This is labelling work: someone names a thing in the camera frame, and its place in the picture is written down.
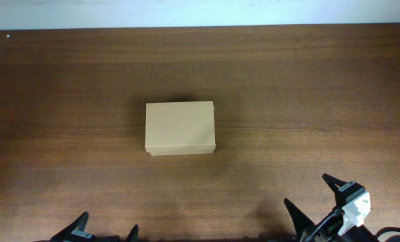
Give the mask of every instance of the brown tabletop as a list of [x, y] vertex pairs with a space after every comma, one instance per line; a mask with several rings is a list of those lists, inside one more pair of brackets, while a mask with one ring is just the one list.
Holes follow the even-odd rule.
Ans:
[[[213, 101], [213, 155], [151, 157], [145, 105]], [[0, 241], [223, 239], [331, 211], [400, 227], [400, 24], [0, 31]]]

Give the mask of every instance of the black cable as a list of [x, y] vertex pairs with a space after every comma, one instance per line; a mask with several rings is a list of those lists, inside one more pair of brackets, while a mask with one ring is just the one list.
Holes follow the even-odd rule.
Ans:
[[388, 233], [388, 232], [398, 232], [400, 233], [400, 228], [397, 227], [385, 227], [381, 230], [379, 230], [376, 234], [376, 238], [378, 239], [379, 236], [383, 235], [384, 233]]

